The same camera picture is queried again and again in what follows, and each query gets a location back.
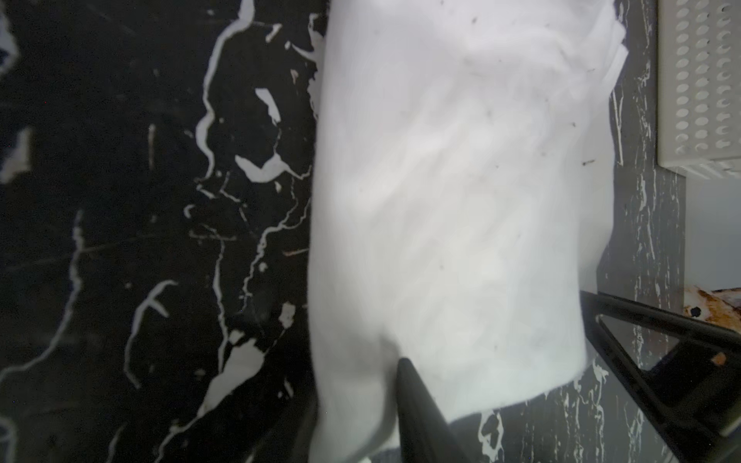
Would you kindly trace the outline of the white plastic basket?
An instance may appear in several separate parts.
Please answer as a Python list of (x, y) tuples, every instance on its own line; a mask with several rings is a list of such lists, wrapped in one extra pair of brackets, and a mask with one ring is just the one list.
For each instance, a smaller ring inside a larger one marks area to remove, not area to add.
[(740, 3), (658, 3), (658, 164), (740, 178)]

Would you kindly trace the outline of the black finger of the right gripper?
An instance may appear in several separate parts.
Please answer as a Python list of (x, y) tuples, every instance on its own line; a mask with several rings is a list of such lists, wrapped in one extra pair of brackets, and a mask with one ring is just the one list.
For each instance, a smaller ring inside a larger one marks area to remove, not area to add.
[[(740, 336), (635, 301), (583, 291), (585, 334), (681, 462), (740, 459)], [(642, 370), (613, 335), (609, 318), (677, 340)]]

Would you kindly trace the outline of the white printed t-shirt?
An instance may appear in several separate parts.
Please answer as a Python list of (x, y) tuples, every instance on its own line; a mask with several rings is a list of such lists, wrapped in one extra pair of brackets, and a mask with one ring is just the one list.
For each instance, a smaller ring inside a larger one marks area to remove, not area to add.
[(308, 270), (313, 462), (395, 447), (397, 364), (444, 418), (588, 363), (579, 292), (613, 223), (610, 1), (335, 1)]

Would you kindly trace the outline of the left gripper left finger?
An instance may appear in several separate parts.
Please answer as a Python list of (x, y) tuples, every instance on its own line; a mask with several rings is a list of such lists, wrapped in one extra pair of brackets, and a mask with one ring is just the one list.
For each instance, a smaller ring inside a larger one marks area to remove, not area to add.
[(316, 418), (316, 380), (306, 375), (279, 420), (260, 439), (246, 462), (307, 463)]

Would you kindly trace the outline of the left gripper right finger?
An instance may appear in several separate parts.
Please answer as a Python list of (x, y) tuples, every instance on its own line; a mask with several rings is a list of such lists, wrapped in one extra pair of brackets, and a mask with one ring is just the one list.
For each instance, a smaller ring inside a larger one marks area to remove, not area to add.
[(463, 463), (469, 459), (408, 358), (396, 373), (396, 403), (405, 463)]

